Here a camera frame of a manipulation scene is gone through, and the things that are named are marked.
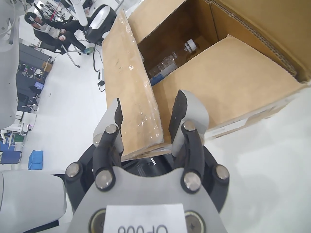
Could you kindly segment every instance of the barcode sticker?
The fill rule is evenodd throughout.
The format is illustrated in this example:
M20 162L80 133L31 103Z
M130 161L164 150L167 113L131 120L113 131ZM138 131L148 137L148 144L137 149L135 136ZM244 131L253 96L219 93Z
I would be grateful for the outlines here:
M103 233L187 233L182 204L108 205Z

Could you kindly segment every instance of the blue box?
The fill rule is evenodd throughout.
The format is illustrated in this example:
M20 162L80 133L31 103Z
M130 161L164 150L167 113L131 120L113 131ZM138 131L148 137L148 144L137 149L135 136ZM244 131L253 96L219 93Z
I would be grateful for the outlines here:
M43 166L43 151L33 150L28 160L28 170L42 170Z
M29 167L28 167L28 170L42 170L43 168L43 164L40 163L40 164L31 164Z

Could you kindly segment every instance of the screw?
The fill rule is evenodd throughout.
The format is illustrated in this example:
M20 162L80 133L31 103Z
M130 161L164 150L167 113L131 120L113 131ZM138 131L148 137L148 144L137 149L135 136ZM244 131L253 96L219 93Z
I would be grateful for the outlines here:
M188 233L203 233L204 222L203 219L196 212L187 211L185 212L187 232Z
M78 172L80 171L79 164L74 162L68 165L66 169L66 175L70 178L76 176Z
M196 128L195 128L195 125L193 122L191 121L186 121L183 123L183 127L187 130L187 131L194 131Z
M216 166L216 174L222 180L226 180L229 178L228 169L221 164Z
M98 147L102 135L103 135L102 133L99 133L99 134L94 136L93 144L94 144L95 147Z
M102 170L95 178L95 185L99 190L109 187L112 182L112 174L108 170Z
M106 209L100 209L90 219L89 232L102 233L104 230Z
M201 186L201 179L194 172L187 172L183 177L183 182L185 183L187 189L191 191L197 191Z
M105 131L106 133L112 134L112 133L115 133L116 130L117 130L117 127L114 124L111 124L106 127Z

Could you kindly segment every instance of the cardboard sheet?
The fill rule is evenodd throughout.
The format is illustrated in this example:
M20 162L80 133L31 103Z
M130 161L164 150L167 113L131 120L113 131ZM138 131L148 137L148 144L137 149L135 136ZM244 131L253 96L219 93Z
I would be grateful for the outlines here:
M244 42L228 36L153 86L165 142L179 89L191 91L210 115L209 128L304 88L287 71Z
M140 43L186 0L145 0L129 17L135 40Z
M102 49L107 107L119 98L123 113L123 155L142 153L143 149L163 142L163 130L150 81L123 10Z
M311 72L311 0L216 0Z

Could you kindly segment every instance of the pants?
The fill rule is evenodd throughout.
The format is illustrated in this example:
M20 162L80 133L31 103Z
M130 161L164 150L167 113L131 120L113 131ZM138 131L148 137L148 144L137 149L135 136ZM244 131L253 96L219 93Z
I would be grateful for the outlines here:
M63 28L66 30L65 33L61 33L59 36L63 35L66 37L65 41L61 41L61 43L66 46L66 45L74 45L77 47L79 50L84 51L86 47L78 41L78 39L75 37L74 33L77 30L84 30L84 27L79 23L77 20L72 20L71 22L65 24Z

